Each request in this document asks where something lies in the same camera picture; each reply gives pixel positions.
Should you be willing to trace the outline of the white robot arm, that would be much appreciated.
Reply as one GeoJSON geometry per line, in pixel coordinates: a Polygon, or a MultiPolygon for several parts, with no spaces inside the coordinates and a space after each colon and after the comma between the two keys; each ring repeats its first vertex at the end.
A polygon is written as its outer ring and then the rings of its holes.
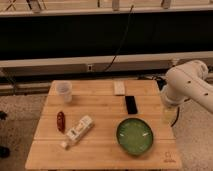
{"type": "Polygon", "coordinates": [[[166,84],[160,91],[164,105],[164,121],[174,126],[179,119],[179,106],[186,98],[194,100],[213,114],[213,85],[205,81],[207,65],[193,60],[170,68],[165,74],[166,84]]]}

